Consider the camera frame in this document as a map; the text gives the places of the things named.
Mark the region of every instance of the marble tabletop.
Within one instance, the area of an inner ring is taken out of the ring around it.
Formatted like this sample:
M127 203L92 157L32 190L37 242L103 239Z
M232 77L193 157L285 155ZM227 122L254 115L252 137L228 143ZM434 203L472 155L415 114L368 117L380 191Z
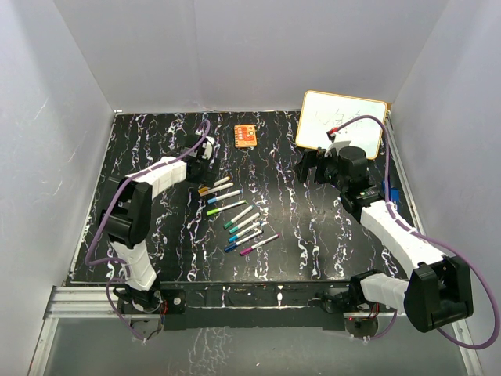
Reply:
M118 264L91 269L84 264L85 252L96 231L96 208L101 205L106 177L123 177L153 164L171 148L180 146L186 133L193 132L205 118L211 121L211 136L218 144L218 178L231 175L235 183L231 190L241 188L243 198L255 205L265 221L264 235L248 244L274 233L282 236L245 257L238 251L225 253L229 233L223 224L243 207L207 217L207 210L222 204L208 204L207 197L198 194L198 186L179 183L159 195L152 207L146 243L160 280L342 280L368 269L404 277L402 267L381 242L344 211L336 189L314 184L314 174L305 184L297 181L293 167L301 159L301 150L294 143L299 116L299 111L116 116L84 237L67 284L102 284L123 275ZM258 146L235 148L234 126L241 124L256 126ZM377 159L369 163L369 170L381 182L383 147ZM396 172L392 182L401 189ZM238 199L233 197L224 204ZM399 199L399 211L410 221L402 192ZM112 254L107 238L102 237L95 257Z

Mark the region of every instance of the magenta marker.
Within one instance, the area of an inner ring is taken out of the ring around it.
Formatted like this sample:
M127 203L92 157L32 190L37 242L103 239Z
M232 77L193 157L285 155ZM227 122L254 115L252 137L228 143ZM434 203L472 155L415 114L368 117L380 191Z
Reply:
M254 244L252 247L245 248L243 251L240 252L240 256L247 256L257 247L261 247L262 245L265 245L265 244L269 243L270 241L278 239L279 237L280 237L280 234L276 233L272 237L269 237L268 239L264 239L263 241L260 241L259 243Z

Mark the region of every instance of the white wall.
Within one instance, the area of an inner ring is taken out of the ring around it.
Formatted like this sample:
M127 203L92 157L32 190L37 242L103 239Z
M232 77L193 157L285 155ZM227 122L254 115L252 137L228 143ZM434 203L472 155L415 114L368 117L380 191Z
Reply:
M438 21L393 111L399 151L428 234L478 264L501 302L501 3L453 0ZM476 343L492 332L478 284L468 320ZM501 340L478 352L499 374Z
M26 374L113 112L50 0L1 0L0 374Z
M309 89L392 102L446 0L55 0L114 109L297 109Z

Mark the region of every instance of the marker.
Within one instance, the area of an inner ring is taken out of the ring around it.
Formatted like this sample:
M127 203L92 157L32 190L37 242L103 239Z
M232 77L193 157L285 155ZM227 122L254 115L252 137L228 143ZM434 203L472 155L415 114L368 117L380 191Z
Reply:
M207 196L208 194L211 194L211 193L214 193L214 192L218 192L220 190L225 190L226 188L230 188L233 186L233 183L228 183L228 184L223 184L222 186L218 186L216 188L211 188L209 190L206 190L205 192L202 192L200 194L201 197L203 196Z
M278 239L279 237L280 237L280 234L276 233L272 237L269 237L268 239L264 239L263 241L260 241L259 243L254 244L252 247L245 248L243 251L240 252L240 256L247 256L257 247L261 247L262 245L265 245L265 244L269 243L270 241Z
M252 221L254 221L257 217L259 216L259 213L256 213L254 215L252 215L251 217L247 218L245 221L243 221L242 223L240 223L239 225L233 227L229 233L235 233L236 231L242 229L246 224L248 223L251 223Z
M230 252L231 250L235 249L236 247L238 247L239 245L245 243L246 241L249 241L250 239L252 238L255 238L259 235L261 235L262 233L264 233L263 230L256 230L256 232L252 233L251 235L249 235L248 237L245 237L243 238L242 240L238 240L236 241L235 243L231 243L229 246L227 246L225 248L225 252L228 253Z
M228 210L228 209L231 209L231 208L234 208L236 206L240 206L240 205L243 205L243 204L246 204L247 201L246 200L240 200L240 201L237 201L231 205L226 205L226 206L223 206L222 208L219 208L219 209L214 209L214 210L209 210L207 213L205 213L206 215L213 215L213 214L216 214L216 213L219 213L219 212L223 212L224 210Z
M212 188L214 188L215 186L220 186L221 184L226 183L230 179L231 178L229 176L226 176L225 178L223 178L221 180L218 180L216 183L214 183L214 185L212 186ZM203 186L202 188L200 188L198 190L198 193L202 193L202 192L205 192L207 190L209 190L209 187L208 186Z
M234 219L232 219L231 221L225 223L225 225L223 226L225 228L225 230L230 227L231 225L234 225L236 223L236 221L238 221L240 218L242 218L244 215L246 215L248 212L250 212L252 210L254 206L250 206L248 207L247 209L245 209L244 211L242 211L240 214L238 214Z
M245 230L242 230L240 231L237 235L233 235L232 237L230 237L228 239L228 243L231 243L232 241L235 241L236 239L238 239L239 237L242 237L242 235L248 233L249 231L255 229L256 227L259 227L263 224L262 221L259 221L259 222L254 222L253 224L251 224L249 227L247 227Z
M221 196L217 196L217 197L214 197L214 198L211 198L211 199L207 200L207 203L208 204L213 204L216 201L220 201L220 200L224 200L225 198L236 196L238 194L241 194L242 192L243 192L242 190L236 190L235 192L230 192L230 193L227 193L227 194L222 194Z

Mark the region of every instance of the whiteboard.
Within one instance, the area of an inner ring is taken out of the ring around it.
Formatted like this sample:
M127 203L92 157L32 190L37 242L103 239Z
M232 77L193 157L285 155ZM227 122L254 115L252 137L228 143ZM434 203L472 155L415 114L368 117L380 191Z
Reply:
M384 123L387 104L379 100L307 91L303 101L296 145L307 149L327 149L331 142L326 132L360 115L373 115ZM363 119L339 131L336 143L358 146L375 159L383 131L373 120Z

